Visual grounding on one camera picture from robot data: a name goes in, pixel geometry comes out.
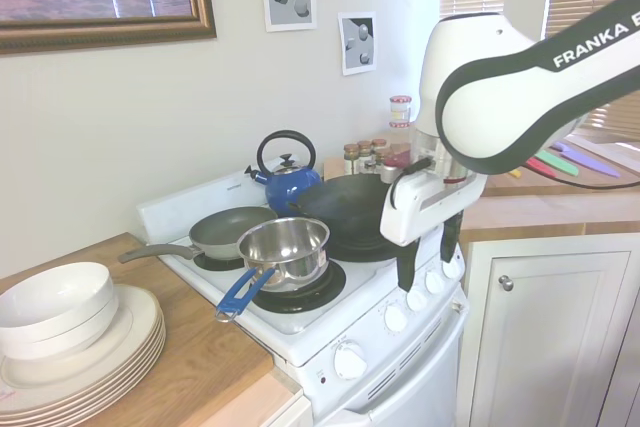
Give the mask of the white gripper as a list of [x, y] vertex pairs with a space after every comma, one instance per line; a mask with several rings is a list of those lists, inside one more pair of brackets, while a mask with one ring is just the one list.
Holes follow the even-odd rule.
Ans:
[[415, 277], [418, 241], [443, 223], [440, 258], [450, 263], [459, 242], [463, 210], [481, 196], [486, 175], [470, 175], [457, 184], [445, 184], [436, 175], [409, 175], [392, 184], [381, 216], [380, 232], [396, 249], [398, 287], [409, 292]]

